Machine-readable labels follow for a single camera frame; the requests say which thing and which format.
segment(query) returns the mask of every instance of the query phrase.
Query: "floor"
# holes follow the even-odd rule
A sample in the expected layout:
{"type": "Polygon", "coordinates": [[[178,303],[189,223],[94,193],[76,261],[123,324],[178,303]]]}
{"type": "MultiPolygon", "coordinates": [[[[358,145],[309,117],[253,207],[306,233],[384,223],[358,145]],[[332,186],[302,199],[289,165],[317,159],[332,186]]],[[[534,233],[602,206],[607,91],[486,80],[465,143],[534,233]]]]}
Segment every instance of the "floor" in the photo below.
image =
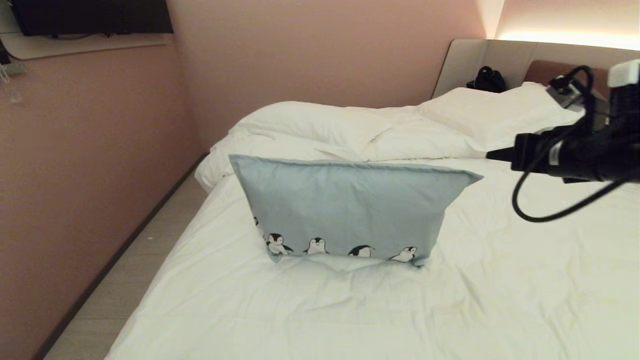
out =
{"type": "Polygon", "coordinates": [[[103,360],[164,259],[207,197],[193,174],[133,241],[45,360],[103,360]]]}

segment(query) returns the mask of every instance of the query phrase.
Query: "wall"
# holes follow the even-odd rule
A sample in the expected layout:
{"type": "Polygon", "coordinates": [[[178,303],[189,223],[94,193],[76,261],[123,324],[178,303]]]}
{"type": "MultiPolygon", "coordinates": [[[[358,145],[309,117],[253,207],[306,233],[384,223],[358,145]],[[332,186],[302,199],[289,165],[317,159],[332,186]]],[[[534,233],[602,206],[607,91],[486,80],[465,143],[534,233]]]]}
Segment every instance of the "wall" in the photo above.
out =
{"type": "Polygon", "coordinates": [[[493,39],[500,23],[504,0],[477,0],[477,3],[484,26],[485,38],[493,39]]]}
{"type": "Polygon", "coordinates": [[[23,102],[0,95],[0,359],[35,353],[201,153],[174,46],[27,66],[23,102]]]}
{"type": "Polygon", "coordinates": [[[384,107],[428,100],[451,40],[485,38],[480,7],[476,0],[170,3],[207,148],[272,102],[384,107]]]}
{"type": "Polygon", "coordinates": [[[505,0],[496,38],[640,50],[638,0],[505,0]]]}

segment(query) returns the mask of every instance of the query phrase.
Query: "wall-mounted tv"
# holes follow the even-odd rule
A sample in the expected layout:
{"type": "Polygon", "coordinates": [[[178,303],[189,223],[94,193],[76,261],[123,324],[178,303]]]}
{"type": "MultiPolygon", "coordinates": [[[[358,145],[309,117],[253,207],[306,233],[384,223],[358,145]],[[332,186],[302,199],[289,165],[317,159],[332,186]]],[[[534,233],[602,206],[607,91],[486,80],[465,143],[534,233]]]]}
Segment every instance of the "wall-mounted tv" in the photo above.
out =
{"type": "Polygon", "coordinates": [[[31,35],[173,33],[165,0],[12,0],[31,35]]]}

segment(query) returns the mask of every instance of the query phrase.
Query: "penguin print pillowcase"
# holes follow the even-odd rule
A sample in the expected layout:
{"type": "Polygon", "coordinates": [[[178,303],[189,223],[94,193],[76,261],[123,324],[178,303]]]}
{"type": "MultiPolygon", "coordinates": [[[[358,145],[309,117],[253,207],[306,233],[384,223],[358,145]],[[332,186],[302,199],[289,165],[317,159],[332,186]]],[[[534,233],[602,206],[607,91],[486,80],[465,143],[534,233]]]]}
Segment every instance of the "penguin print pillowcase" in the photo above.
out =
{"type": "Polygon", "coordinates": [[[266,252],[381,258],[421,266],[447,206],[482,179],[430,165],[230,155],[266,252]]]}

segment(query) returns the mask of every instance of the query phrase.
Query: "bed frame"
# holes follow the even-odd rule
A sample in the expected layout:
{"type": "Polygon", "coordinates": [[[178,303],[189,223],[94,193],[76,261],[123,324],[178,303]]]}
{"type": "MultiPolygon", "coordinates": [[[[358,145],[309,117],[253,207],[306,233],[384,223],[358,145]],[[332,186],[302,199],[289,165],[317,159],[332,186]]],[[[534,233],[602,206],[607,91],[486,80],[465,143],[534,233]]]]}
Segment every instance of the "bed frame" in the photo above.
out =
{"type": "Polygon", "coordinates": [[[483,65],[500,71],[507,88],[514,88],[523,81],[547,85],[550,79],[576,65],[585,64],[595,69],[595,89],[608,98],[608,71],[604,69],[638,58],[640,51],[607,47],[457,39],[449,46],[433,97],[464,87],[468,81],[476,78],[477,71],[483,65]]]}

